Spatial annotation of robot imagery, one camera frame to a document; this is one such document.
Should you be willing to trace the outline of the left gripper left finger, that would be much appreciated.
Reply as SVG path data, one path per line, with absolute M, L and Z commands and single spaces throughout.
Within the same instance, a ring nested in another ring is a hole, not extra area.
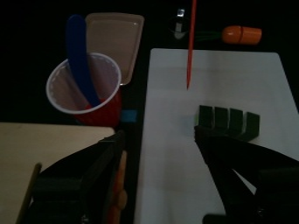
M 124 148 L 119 131 L 50 165 L 34 181 L 22 224 L 106 224 Z

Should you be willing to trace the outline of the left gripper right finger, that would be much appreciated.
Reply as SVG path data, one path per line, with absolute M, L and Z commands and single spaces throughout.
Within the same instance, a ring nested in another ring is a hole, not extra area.
M 225 214 L 204 224 L 299 224 L 299 161 L 197 126 L 195 142 Z

